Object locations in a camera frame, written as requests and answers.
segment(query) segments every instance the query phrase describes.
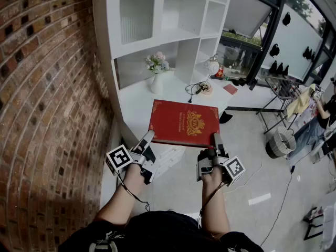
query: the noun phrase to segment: white cabinet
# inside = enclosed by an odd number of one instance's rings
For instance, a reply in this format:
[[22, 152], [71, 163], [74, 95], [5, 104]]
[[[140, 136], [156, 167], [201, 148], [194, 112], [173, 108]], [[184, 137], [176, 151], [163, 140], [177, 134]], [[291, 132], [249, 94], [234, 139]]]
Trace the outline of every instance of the white cabinet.
[[[99, 58], [127, 145], [148, 131], [154, 99], [188, 102], [191, 95], [186, 87], [206, 81], [205, 61], [216, 53], [228, 4], [229, 0], [93, 0]], [[164, 73], [159, 95], [149, 88], [153, 73], [146, 70], [144, 61], [157, 51], [175, 67], [174, 72]], [[232, 95], [221, 83], [208, 83], [212, 94], [196, 95], [192, 103], [218, 107], [221, 113]], [[151, 147], [160, 166], [158, 176], [184, 150], [163, 144]]]
[[113, 58], [157, 45], [163, 0], [107, 0], [107, 3]]

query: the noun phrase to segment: red notebook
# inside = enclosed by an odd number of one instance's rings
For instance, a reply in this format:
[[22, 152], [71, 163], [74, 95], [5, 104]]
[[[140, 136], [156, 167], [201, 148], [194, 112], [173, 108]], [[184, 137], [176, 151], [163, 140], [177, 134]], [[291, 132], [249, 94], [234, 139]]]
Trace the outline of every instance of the red notebook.
[[231, 95], [234, 95], [238, 91], [238, 89], [231, 84], [226, 85], [223, 89], [226, 90]]
[[154, 143], [210, 147], [219, 132], [218, 108], [154, 100], [149, 130]]

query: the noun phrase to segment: laundry basket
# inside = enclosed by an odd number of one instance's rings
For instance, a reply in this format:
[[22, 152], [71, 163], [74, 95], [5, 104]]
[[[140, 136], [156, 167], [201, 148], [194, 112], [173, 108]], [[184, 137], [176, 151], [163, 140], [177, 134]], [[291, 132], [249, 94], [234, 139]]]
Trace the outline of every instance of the laundry basket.
[[285, 127], [278, 127], [275, 134], [266, 144], [266, 152], [272, 159], [285, 156], [295, 148], [295, 138]]

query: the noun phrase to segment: pink flower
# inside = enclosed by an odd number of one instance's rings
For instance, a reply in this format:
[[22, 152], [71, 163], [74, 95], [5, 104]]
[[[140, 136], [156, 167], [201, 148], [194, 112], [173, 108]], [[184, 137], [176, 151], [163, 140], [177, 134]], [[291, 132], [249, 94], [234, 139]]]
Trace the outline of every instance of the pink flower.
[[162, 59], [162, 60], [164, 60], [164, 59], [166, 58], [166, 57], [162, 54], [161, 51], [158, 51], [158, 52], [156, 53], [156, 55], [158, 56], [159, 59]]

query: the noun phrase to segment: tile floor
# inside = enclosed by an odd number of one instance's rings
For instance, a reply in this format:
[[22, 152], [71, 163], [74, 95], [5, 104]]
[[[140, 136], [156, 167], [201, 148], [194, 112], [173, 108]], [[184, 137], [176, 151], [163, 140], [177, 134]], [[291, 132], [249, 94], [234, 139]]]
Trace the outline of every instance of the tile floor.
[[[226, 152], [238, 155], [246, 168], [244, 176], [232, 187], [223, 188], [226, 211], [231, 229], [244, 232], [257, 244], [267, 236], [279, 212], [286, 187], [290, 180], [291, 164], [309, 152], [303, 150], [286, 161], [284, 158], [271, 159], [266, 151], [264, 129], [260, 115], [255, 112], [228, 111], [234, 117], [220, 125], [220, 134]], [[265, 113], [265, 119], [276, 120], [273, 113]], [[182, 160], [170, 168], [159, 179], [146, 187], [141, 199], [151, 204], [151, 210], [173, 209], [195, 217], [201, 208], [202, 183], [196, 183], [196, 160], [200, 149], [187, 148]], [[261, 167], [247, 183], [240, 187]], [[333, 176], [329, 173], [329, 158], [324, 157], [313, 164], [308, 155], [296, 166], [286, 200], [273, 231], [263, 244], [265, 252], [317, 252], [320, 251], [321, 236], [303, 241], [307, 229], [303, 216], [315, 206], [321, 196], [329, 190]], [[330, 171], [335, 174], [333, 162]], [[262, 202], [249, 205], [249, 200], [266, 194]], [[144, 212], [143, 205], [136, 204], [134, 214]]]

